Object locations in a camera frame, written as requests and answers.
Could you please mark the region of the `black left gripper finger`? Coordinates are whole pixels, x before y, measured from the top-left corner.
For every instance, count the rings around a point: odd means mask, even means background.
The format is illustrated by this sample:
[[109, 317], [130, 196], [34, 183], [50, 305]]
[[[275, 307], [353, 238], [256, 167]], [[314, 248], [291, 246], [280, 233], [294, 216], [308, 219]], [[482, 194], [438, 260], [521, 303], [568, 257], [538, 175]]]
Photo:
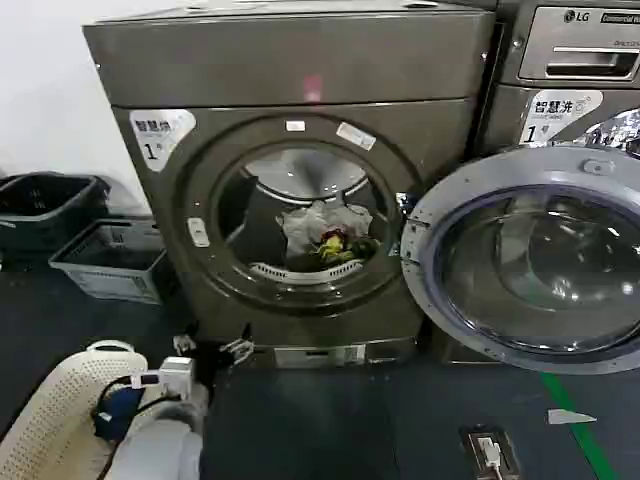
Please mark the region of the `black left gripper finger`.
[[220, 347], [219, 352], [225, 363], [242, 363], [253, 354], [254, 349], [252, 325], [247, 323], [241, 335]]
[[190, 324], [182, 332], [173, 336], [172, 345], [177, 354], [187, 354], [198, 348], [196, 341], [197, 331], [198, 325]]

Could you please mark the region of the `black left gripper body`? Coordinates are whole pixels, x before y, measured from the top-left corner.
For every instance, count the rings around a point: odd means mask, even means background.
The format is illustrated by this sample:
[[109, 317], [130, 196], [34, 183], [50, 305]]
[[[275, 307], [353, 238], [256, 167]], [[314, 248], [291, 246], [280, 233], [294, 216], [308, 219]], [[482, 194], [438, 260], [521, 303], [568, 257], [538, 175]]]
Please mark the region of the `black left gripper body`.
[[213, 388], [216, 373], [223, 368], [224, 353], [222, 344], [213, 341], [198, 341], [191, 350], [191, 357], [195, 361], [196, 380], [206, 388]]

